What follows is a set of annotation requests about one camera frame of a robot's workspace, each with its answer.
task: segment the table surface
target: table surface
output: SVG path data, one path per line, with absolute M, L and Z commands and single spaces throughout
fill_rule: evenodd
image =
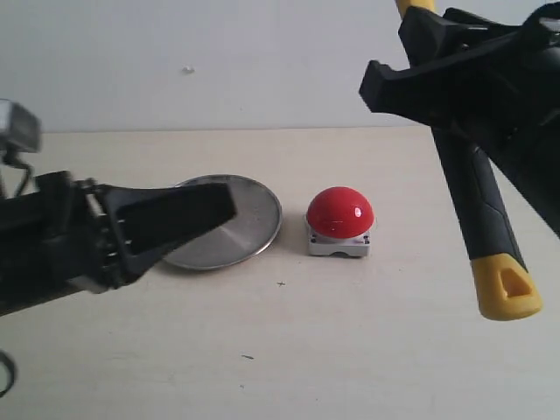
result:
M 160 264 L 121 290 L 0 318 L 21 370 L 2 419 L 560 416 L 560 241 L 499 177 L 545 306 L 483 319 L 427 129 L 48 135 L 31 161 L 130 187 L 236 173 L 274 191 L 284 221 L 271 248 L 229 269 Z M 302 215 L 336 185 L 374 206 L 368 258 L 306 254 Z

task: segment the red dome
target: red dome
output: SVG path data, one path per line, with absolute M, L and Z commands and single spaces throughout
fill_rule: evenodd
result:
M 374 224 L 368 199 L 352 188 L 334 186 L 320 192 L 307 209 L 307 222 L 319 235 L 348 239 Z

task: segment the white wall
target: white wall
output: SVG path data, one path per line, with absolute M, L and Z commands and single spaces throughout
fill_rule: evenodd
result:
M 542 3 L 438 6 L 520 23 Z M 3 0 L 0 96 L 47 130 L 401 124 L 357 93 L 370 59 L 405 66 L 398 25 L 393 0 Z

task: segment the silver plate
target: silver plate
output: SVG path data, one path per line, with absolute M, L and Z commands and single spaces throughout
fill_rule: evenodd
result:
M 280 230 L 282 207 L 277 196 L 266 186 L 238 175 L 208 175 L 181 185 L 209 182 L 229 185 L 237 216 L 171 252 L 165 258 L 169 264 L 190 270 L 227 267 L 263 252 Z

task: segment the metal plate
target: metal plate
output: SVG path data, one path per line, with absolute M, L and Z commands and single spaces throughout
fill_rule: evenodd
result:
M 208 175 L 183 184 L 226 183 L 231 188 L 237 216 L 170 253 L 165 260 L 190 270 L 227 267 L 264 251 L 282 224 L 282 207 L 274 193 L 253 179 L 238 175 Z

